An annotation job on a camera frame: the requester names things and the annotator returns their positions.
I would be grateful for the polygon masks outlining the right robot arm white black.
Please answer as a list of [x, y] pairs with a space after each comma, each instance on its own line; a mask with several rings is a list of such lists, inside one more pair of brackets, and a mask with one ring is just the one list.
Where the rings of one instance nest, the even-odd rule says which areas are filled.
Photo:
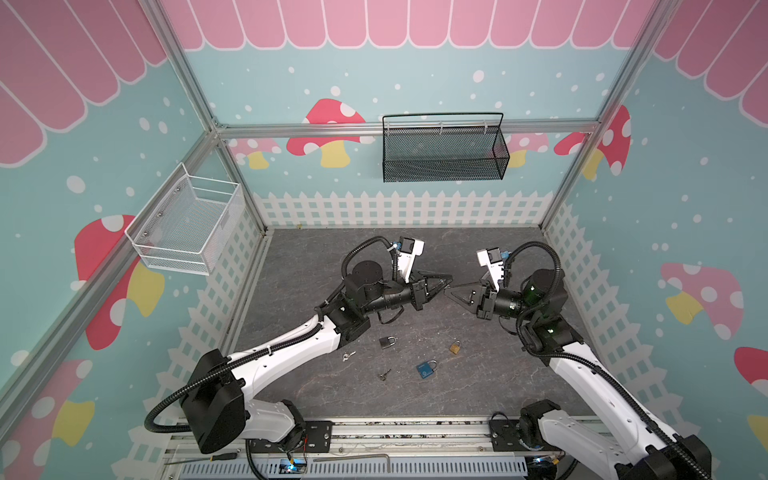
[[709, 479], [712, 455], [695, 435], [679, 434], [643, 406], [599, 361], [563, 317], [568, 298], [555, 250], [540, 241], [511, 252], [477, 253], [488, 272], [448, 296], [480, 319], [510, 319], [524, 352], [565, 380], [608, 429], [603, 436], [550, 400], [520, 411], [517, 438], [536, 450], [555, 447], [602, 479]]

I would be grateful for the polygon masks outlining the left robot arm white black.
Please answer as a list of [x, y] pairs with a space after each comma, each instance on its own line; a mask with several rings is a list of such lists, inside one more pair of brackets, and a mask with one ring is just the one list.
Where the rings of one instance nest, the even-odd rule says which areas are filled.
[[245, 351], [202, 355], [188, 382], [161, 400], [143, 426], [157, 434], [190, 433], [199, 451], [216, 453], [237, 440], [292, 454], [303, 448], [308, 426], [293, 402], [257, 395], [298, 367], [354, 342], [386, 310], [400, 317], [420, 311], [453, 281], [449, 274], [416, 271], [421, 240], [383, 236], [363, 241], [341, 263], [341, 281], [313, 315], [295, 329]]

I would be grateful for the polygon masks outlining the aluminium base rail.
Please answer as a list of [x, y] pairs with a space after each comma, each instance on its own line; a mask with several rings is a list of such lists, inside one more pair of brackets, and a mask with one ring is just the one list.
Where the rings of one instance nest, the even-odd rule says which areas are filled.
[[[529, 451], [509, 446], [495, 451], [487, 416], [459, 417], [337, 417], [330, 434], [315, 447], [292, 454], [306, 461], [303, 474], [281, 473], [285, 453], [256, 453], [254, 463], [269, 479], [440, 479], [440, 478], [520, 478], [524, 459], [563, 455], [557, 450]], [[166, 462], [201, 458], [191, 438], [174, 438], [161, 457], [162, 466], [155, 479], [254, 479], [242, 441], [226, 448], [238, 451], [232, 461], [199, 462], [166, 466]]]

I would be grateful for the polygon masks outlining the blue padlock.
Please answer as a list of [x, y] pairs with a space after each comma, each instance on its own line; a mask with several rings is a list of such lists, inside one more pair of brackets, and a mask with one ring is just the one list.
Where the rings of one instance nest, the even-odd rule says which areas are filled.
[[434, 359], [422, 362], [416, 366], [416, 371], [421, 379], [427, 379], [431, 377], [435, 371], [438, 362]]

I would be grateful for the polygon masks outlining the yellow handled screwdriver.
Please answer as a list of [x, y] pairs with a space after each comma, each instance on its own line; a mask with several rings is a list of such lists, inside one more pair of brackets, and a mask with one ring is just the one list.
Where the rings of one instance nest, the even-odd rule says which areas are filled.
[[184, 460], [173, 460], [170, 462], [166, 462], [166, 466], [170, 465], [183, 465], [183, 464], [190, 464], [190, 463], [199, 463], [199, 462], [216, 462], [216, 461], [232, 461], [237, 459], [239, 456], [238, 451], [234, 452], [226, 452], [221, 454], [215, 454], [212, 456], [206, 456], [201, 458], [192, 458], [192, 459], [184, 459]]

